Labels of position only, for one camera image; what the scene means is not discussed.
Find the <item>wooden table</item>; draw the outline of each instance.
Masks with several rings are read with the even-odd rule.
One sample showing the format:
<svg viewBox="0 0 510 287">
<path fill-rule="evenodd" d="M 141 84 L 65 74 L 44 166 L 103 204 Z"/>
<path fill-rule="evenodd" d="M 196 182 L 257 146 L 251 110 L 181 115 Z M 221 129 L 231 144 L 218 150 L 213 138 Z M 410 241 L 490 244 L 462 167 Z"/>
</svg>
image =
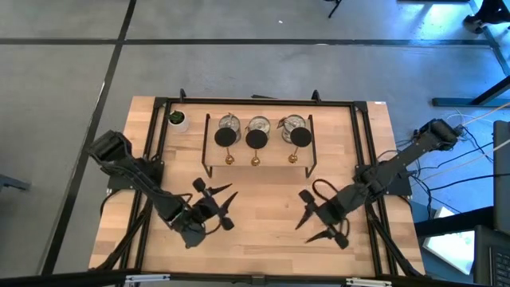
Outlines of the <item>wooden table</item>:
<svg viewBox="0 0 510 287">
<path fill-rule="evenodd" d="M 140 157 L 143 152 L 153 102 L 154 97 L 135 96 L 127 115 L 124 135 L 132 142 L 135 157 Z M 369 102 L 368 108 L 377 154 L 395 149 L 386 104 Z M 219 230 L 206 237 L 198 247 L 187 250 L 180 235 L 170 230 L 153 211 L 143 271 L 349 277 L 375 275 L 363 207 L 347 216 L 351 222 L 351 234 L 348 238 L 350 245 L 345 250 L 327 239 L 304 244 L 312 235 L 324 230 L 315 215 L 299 230 L 295 230 L 304 213 L 304 203 L 298 196 L 301 190 L 311 190 L 315 179 L 326 179 L 339 189 L 352 183 L 357 163 L 348 108 L 173 104 L 172 109 L 187 114 L 190 128 L 184 134 L 174 133 L 172 127 L 168 129 L 163 153 L 166 166 L 162 188 L 176 194 L 193 193 L 192 201 L 195 201 L 198 194 L 191 183 L 197 177 L 202 177 L 212 187 L 233 183 L 231 188 L 215 197 L 218 202 L 224 202 L 232 193 L 239 191 L 229 210 L 235 228 L 231 231 Z M 306 179 L 302 167 L 215 167 L 213 178 L 208 179 L 201 165 L 204 119 L 207 113 L 218 118 L 227 112 L 243 116 L 263 115 L 269 119 L 280 119 L 290 114 L 303 117 L 312 114 L 317 150 L 317 167 L 312 176 Z M 152 151 L 155 151 L 159 136 L 161 114 Z M 365 160 L 368 160 L 363 119 L 361 115 L 358 118 L 363 153 Z M 326 186 L 319 187 L 322 193 L 333 195 L 333 191 Z M 133 194 L 134 191 L 121 191 L 105 205 L 90 267 L 102 263 L 124 236 Z M 409 206 L 396 196 L 386 196 L 385 200 L 392 238 L 414 268 L 423 272 Z M 217 223 L 218 220 L 213 218 L 206 223 L 206 227 L 210 230 Z M 128 262 L 131 267 L 135 261 L 137 242 L 138 238 L 135 238 Z M 386 251 L 380 238 L 379 252 L 383 271 L 388 273 Z"/>
</svg>

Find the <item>small plant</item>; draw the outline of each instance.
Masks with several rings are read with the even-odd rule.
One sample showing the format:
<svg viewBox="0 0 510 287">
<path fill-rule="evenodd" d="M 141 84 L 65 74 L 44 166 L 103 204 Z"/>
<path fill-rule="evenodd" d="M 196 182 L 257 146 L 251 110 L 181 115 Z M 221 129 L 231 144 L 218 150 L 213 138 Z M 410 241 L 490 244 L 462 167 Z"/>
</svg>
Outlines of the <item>small plant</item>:
<svg viewBox="0 0 510 287">
<path fill-rule="evenodd" d="M 170 120 L 173 124 L 181 124 L 184 121 L 184 112 L 173 111 L 169 116 L 168 120 Z"/>
</svg>

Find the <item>desk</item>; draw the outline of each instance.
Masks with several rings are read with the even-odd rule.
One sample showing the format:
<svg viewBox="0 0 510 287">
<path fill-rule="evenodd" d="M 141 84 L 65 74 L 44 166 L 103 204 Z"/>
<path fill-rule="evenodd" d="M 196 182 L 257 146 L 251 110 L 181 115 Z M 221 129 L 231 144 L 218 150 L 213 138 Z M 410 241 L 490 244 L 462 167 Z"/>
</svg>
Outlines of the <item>desk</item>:
<svg viewBox="0 0 510 287">
<path fill-rule="evenodd" d="M 135 157 L 142 156 L 154 101 L 155 98 L 149 96 L 135 96 L 132 100 L 124 135 L 131 141 Z M 316 216 L 299 230 L 294 230 L 304 213 L 299 191 L 310 189 L 313 180 L 318 178 L 339 188 L 352 183 L 357 161 L 348 108 L 235 104 L 172 104 L 171 107 L 189 116 L 190 128 L 184 134 L 174 133 L 172 127 L 167 130 L 162 188 L 174 193 L 193 193 L 193 202 L 199 198 L 191 186 L 197 177 L 202 177 L 213 187 L 232 183 L 231 188 L 215 197 L 218 202 L 224 202 L 239 191 L 229 209 L 235 227 L 231 231 L 219 230 L 206 237 L 198 247 L 187 250 L 180 235 L 169 230 L 153 211 L 142 271 L 325 277 L 375 275 L 363 207 L 348 215 L 351 234 L 348 238 L 350 245 L 345 250 L 326 239 L 304 244 L 306 239 L 324 229 Z M 368 109 L 377 154 L 395 149 L 386 105 L 370 102 Z M 204 119 L 207 113 L 215 117 L 227 112 L 260 114 L 269 119 L 312 114 L 317 150 L 317 166 L 312 176 L 306 179 L 302 167 L 216 167 L 212 179 L 208 179 L 201 165 Z M 162 114 L 157 120 L 155 139 L 159 137 Z M 361 115 L 358 119 L 363 126 Z M 364 133 L 361 135 L 364 154 L 368 155 Z M 152 151 L 156 144 L 157 140 L 153 142 Z M 320 191 L 332 195 L 326 187 L 320 186 Z M 121 191 L 106 203 L 90 267 L 102 263 L 124 236 L 133 194 L 134 191 Z M 392 238 L 414 268 L 424 272 L 409 206 L 401 198 L 387 196 L 386 209 Z M 207 229 L 214 228 L 217 222 L 216 218 L 209 220 Z M 133 241 L 128 267 L 134 265 L 138 240 Z M 382 269 L 387 273 L 386 251 L 380 238 L 379 252 Z"/>
</svg>

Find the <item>gray concrete floor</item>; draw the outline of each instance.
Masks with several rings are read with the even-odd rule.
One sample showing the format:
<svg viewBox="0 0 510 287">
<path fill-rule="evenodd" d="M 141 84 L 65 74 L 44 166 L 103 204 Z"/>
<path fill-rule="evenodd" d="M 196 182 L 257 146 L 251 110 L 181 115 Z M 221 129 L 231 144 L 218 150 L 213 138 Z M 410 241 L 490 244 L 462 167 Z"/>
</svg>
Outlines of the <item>gray concrete floor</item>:
<svg viewBox="0 0 510 287">
<path fill-rule="evenodd" d="M 127 0 L 2 1 L 0 37 L 116 38 L 127 7 Z M 331 8 L 319 0 L 138 1 L 127 37 L 485 39 L 462 29 L 462 18 L 472 13 L 468 4 L 344 0 L 327 20 Z M 494 36 L 504 47 L 506 31 L 494 30 Z M 33 184 L 29 192 L 5 189 L 0 195 L 0 277 L 37 273 L 112 50 L 110 45 L 0 45 L 0 173 Z M 476 96 L 503 77 L 488 46 L 124 46 L 97 134 L 123 129 L 135 95 L 177 96 L 184 88 L 189 96 L 308 99 L 318 89 L 328 100 L 386 101 L 395 139 L 404 140 L 431 118 L 456 113 L 432 108 L 431 98 Z M 460 111 L 470 116 L 486 112 Z M 510 113 L 487 117 L 498 119 L 510 120 Z M 449 122 L 459 124 L 461 118 Z M 492 141 L 489 122 L 478 121 L 469 129 L 480 144 Z M 430 153 L 422 166 L 470 149 L 472 144 L 465 142 L 453 151 Z M 492 164 L 480 159 L 427 183 L 437 187 L 491 173 Z M 87 268 L 106 182 L 94 163 L 87 166 L 56 272 Z M 426 203 L 418 187 L 413 196 Z M 492 180 L 457 185 L 434 196 L 461 211 L 489 206 Z M 440 204 L 434 201 L 433 206 Z"/>
</svg>

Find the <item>potted plant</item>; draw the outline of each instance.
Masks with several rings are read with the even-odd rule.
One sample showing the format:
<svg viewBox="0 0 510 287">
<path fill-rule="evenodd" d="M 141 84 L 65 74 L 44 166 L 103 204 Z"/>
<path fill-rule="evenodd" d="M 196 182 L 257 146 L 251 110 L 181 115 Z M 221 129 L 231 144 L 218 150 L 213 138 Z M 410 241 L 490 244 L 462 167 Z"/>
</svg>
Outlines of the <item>potted plant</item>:
<svg viewBox="0 0 510 287">
<path fill-rule="evenodd" d="M 170 123 L 170 126 L 174 127 L 174 131 L 176 132 L 185 132 L 190 126 L 190 121 L 184 112 L 177 110 L 168 115 L 168 122 Z"/>
</svg>

